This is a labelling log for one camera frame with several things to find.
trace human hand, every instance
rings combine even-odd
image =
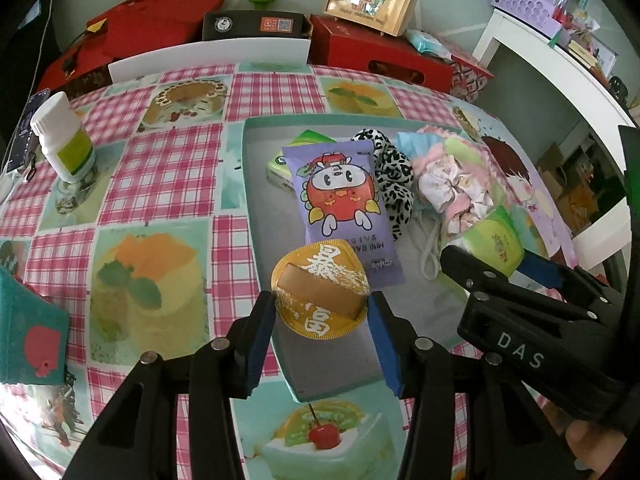
[[[576,458],[594,471],[590,480],[600,478],[626,442],[619,431],[583,420],[574,420],[565,436]]]

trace snack package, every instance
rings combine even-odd
[[[511,276],[524,258],[520,238],[504,206],[497,207],[451,244],[500,270],[505,276]]]
[[[300,146],[302,144],[319,144],[320,142],[335,142],[330,137],[319,134],[313,130],[305,130],[290,143],[290,146]],[[271,180],[276,186],[282,186],[285,189],[293,191],[293,184],[291,183],[291,172],[287,168],[287,163],[282,155],[282,150],[276,154],[267,163],[267,178]]]
[[[347,317],[334,312],[330,304],[320,306],[321,292],[301,292],[283,283],[282,277],[289,266],[341,285],[351,294],[364,298],[361,309],[355,316]],[[284,323],[310,339],[341,337],[353,331],[367,317],[369,283],[358,257],[344,240],[316,242],[291,251],[273,269],[271,290],[276,295],[276,310]]]
[[[374,290],[404,282],[374,177],[373,142],[286,146],[282,152],[305,223],[306,243],[347,240]]]

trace leopard print scrunchie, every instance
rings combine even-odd
[[[414,168],[409,159],[377,130],[364,129],[351,140],[373,140],[373,158],[378,188],[385,199],[386,214],[391,225],[391,234],[398,240],[402,229],[411,220],[414,209]]]

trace red box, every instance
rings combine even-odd
[[[127,0],[87,22],[107,19],[103,52],[126,57],[198,40],[204,13],[219,9],[225,0]]]
[[[454,67],[422,56],[404,38],[380,36],[357,23],[311,16],[309,63],[361,70],[449,93]]]

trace white bottle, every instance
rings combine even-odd
[[[79,182],[94,165],[94,146],[64,92],[52,95],[36,110],[31,129],[40,138],[42,154],[65,182]]]

